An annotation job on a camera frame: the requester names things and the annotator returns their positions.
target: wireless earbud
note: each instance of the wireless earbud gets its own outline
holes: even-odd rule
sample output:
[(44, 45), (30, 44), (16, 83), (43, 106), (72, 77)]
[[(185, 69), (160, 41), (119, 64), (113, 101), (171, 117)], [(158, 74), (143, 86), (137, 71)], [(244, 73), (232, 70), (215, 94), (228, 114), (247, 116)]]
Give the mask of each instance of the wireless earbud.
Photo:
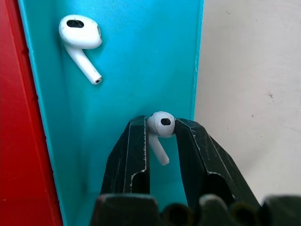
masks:
[(61, 20), (58, 30), (67, 53), (89, 81), (94, 85), (98, 84), (102, 76), (82, 50), (101, 45), (103, 40), (97, 23), (85, 16), (68, 15)]
[(162, 166), (169, 163), (169, 158), (158, 137), (172, 137), (174, 125), (174, 116), (167, 112), (155, 112), (147, 120), (149, 144)]

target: red panel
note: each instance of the red panel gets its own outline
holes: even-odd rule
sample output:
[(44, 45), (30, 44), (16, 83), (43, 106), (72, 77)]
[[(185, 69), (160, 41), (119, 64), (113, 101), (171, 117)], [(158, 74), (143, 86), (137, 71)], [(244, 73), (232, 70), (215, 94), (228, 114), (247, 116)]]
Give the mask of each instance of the red panel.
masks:
[(63, 225), (16, 0), (0, 31), (0, 225)]

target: white wall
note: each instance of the white wall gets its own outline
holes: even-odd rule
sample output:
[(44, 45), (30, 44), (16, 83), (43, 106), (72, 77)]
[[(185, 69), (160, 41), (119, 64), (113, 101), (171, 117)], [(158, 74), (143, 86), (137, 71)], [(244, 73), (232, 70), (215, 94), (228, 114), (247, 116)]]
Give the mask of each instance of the white wall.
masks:
[(260, 201), (301, 194), (301, 0), (205, 0), (195, 120)]

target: earbud stem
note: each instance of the earbud stem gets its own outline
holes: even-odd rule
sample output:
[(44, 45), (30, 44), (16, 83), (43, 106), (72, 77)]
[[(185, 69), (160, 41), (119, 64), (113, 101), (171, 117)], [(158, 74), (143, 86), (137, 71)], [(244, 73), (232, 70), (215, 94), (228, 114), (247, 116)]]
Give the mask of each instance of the earbud stem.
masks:
[(167, 165), (169, 163), (169, 158), (156, 135), (149, 133), (149, 144), (160, 164), (162, 166)]
[(89, 61), (87, 56), (84, 54), (83, 50), (80, 48), (73, 48), (68, 44), (64, 45), (67, 53), (76, 63), (76, 65), (81, 69), (81, 71), (85, 74), (85, 76), (89, 79), (89, 81), (94, 85), (98, 84), (102, 80), (102, 76), (95, 69), (93, 64)]

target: white earbud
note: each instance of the white earbud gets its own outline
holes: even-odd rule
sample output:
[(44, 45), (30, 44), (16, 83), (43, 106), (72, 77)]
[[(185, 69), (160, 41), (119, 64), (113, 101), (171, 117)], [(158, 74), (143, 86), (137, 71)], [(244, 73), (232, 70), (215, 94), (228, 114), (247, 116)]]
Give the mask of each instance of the white earbud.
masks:
[(67, 53), (89, 81), (94, 85), (98, 84), (102, 76), (82, 50), (101, 45), (103, 40), (97, 23), (85, 16), (68, 15), (61, 20), (58, 30)]
[(158, 137), (172, 137), (174, 134), (174, 116), (167, 112), (155, 112), (147, 120), (149, 144), (162, 166), (169, 163), (169, 158)]

